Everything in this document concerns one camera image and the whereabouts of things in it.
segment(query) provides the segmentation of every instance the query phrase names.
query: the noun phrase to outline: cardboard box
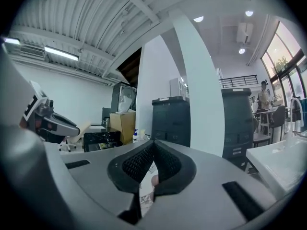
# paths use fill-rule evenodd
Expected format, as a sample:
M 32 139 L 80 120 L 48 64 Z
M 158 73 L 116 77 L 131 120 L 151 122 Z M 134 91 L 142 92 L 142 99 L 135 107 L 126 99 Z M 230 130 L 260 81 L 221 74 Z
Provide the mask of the cardboard box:
M 120 131 L 120 141 L 123 145 L 131 143 L 135 129 L 135 112 L 110 113 L 110 127 Z

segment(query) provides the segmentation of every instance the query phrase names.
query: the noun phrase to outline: fluorescent light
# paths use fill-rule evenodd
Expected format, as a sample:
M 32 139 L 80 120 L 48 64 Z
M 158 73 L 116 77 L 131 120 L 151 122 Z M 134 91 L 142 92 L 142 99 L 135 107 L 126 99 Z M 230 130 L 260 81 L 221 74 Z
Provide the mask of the fluorescent light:
M 76 60 L 76 61 L 79 60 L 79 57 L 76 56 L 76 55 L 73 55 L 73 54 L 70 54 L 70 53 L 64 52 L 62 50 L 58 50 L 56 48 L 49 47 L 49 46 L 45 47 L 45 51 L 52 53 L 52 54 L 59 55 L 59 56 L 63 56 L 63 57 L 66 57 L 66 58 L 69 58 L 69 59 L 72 59 L 72 60 Z
M 9 43 L 9 44 L 17 44 L 17 45 L 20 45 L 20 41 L 19 41 L 19 39 L 17 39 L 17 38 L 9 38 L 9 37 L 7 37 L 7 38 L 5 39 L 5 42 L 6 42 L 6 43 Z
M 194 19 L 194 21 L 196 22 L 201 22 L 202 20 L 203 20 L 203 16 Z
M 245 49 L 244 48 L 241 48 L 240 50 L 239 50 L 239 54 L 243 54 L 245 52 Z
M 245 11 L 246 16 L 250 17 L 252 16 L 254 11 Z

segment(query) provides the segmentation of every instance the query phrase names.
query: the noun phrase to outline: air conditioner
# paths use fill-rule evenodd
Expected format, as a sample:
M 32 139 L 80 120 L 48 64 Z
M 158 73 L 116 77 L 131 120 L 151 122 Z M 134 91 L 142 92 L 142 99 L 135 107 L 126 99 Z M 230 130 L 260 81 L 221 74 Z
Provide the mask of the air conditioner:
M 33 59 L 45 60 L 46 52 L 43 49 L 37 47 L 21 46 L 20 55 Z
M 247 44 L 250 42 L 251 34 L 253 32 L 254 25 L 251 23 L 239 23 L 238 32 L 236 35 L 237 43 Z

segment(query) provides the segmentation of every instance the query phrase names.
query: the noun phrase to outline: bottle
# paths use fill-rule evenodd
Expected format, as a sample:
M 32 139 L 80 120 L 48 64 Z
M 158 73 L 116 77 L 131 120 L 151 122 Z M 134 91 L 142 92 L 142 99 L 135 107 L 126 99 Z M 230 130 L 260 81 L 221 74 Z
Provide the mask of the bottle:
M 138 142 L 138 141 L 139 141 L 139 134 L 138 134 L 138 130 L 135 129 L 134 134 L 133 134 L 133 143 Z

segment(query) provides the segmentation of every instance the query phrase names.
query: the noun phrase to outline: black railing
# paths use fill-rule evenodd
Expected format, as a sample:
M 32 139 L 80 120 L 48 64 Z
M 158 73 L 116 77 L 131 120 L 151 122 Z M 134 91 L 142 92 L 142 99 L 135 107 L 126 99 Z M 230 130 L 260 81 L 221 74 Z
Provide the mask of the black railing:
M 257 75 L 249 75 L 236 78 L 219 79 L 219 83 L 221 88 L 224 89 L 258 84 L 258 80 Z

